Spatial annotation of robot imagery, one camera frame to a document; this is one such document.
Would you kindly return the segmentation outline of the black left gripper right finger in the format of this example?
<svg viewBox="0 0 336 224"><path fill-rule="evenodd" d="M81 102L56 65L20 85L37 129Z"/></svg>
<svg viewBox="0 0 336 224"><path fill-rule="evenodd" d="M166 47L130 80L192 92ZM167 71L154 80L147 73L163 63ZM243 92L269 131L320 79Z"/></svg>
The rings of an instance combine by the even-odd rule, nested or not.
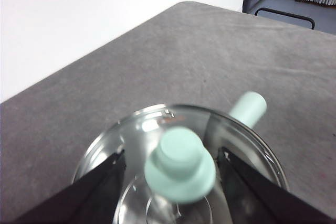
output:
<svg viewBox="0 0 336 224"><path fill-rule="evenodd" d="M217 166L233 223L335 223L225 147L218 149Z"/></svg>

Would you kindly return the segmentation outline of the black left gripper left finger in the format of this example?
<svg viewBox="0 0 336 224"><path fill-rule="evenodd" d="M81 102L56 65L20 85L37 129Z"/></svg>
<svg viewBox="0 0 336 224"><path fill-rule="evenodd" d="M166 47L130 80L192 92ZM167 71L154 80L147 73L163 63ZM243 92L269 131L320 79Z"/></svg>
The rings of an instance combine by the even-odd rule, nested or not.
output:
<svg viewBox="0 0 336 224"><path fill-rule="evenodd" d="M112 223L123 187L124 150L13 223Z"/></svg>

